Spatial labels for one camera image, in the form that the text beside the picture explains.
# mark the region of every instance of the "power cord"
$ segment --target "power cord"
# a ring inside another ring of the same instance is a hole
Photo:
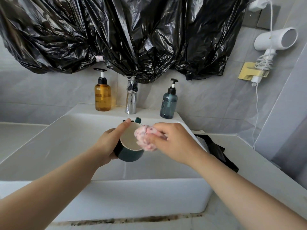
[[[266,71],[269,71],[272,69],[272,64],[273,64],[273,60],[271,59],[271,55],[275,55],[275,52],[272,53],[272,31],[273,31],[273,3],[271,0],[268,0],[268,3],[270,3],[270,6],[271,6],[271,21],[270,21],[270,31],[271,31],[271,40],[270,40],[270,43],[271,43],[271,46],[270,46],[270,52],[269,52],[269,55],[267,54],[263,54],[262,56],[258,57],[256,63],[255,63],[255,68],[256,69],[261,69],[261,73],[263,72],[263,70],[266,70]],[[256,85],[256,98],[257,98],[257,101],[256,101],[256,110],[257,110],[257,118],[256,118],[256,123],[255,123],[255,128],[253,130],[253,149],[255,150],[255,143],[256,143],[256,140],[255,140],[255,137],[254,137],[254,134],[255,134],[255,131],[256,131],[256,127],[257,127],[257,123],[258,123],[258,119],[259,119],[259,109],[258,109],[258,84],[259,82],[257,82],[257,84],[255,83],[252,83],[252,86],[255,86]]]

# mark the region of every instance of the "pink sponge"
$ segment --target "pink sponge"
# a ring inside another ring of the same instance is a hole
[[[144,125],[142,127],[139,127],[138,129],[135,130],[134,136],[137,139],[136,143],[140,147],[142,147],[145,151],[155,151],[155,150],[157,150],[157,147],[154,144],[149,143],[145,140],[144,136],[146,134],[154,134],[154,135],[157,135],[157,136],[159,136],[163,139],[167,139],[167,137],[163,133],[159,132],[154,127],[150,127],[148,125]]]

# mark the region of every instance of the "person's right hand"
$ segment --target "person's right hand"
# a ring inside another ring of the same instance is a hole
[[[152,134],[145,139],[175,161],[191,166],[197,153],[205,153],[180,123],[156,123],[153,127],[166,134],[167,140]]]

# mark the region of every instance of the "chrome faucet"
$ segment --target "chrome faucet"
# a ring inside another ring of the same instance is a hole
[[[133,115],[136,113],[136,96],[138,93],[138,82],[134,80],[135,77],[130,77],[127,86],[127,99],[126,99],[126,110],[127,114]]]

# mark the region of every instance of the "dark green mug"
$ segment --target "dark green mug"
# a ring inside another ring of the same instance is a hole
[[[126,129],[126,131],[120,137],[114,152],[115,155],[126,162],[133,162],[141,158],[144,150],[137,145],[134,131],[141,127],[141,119],[136,118],[134,122]]]

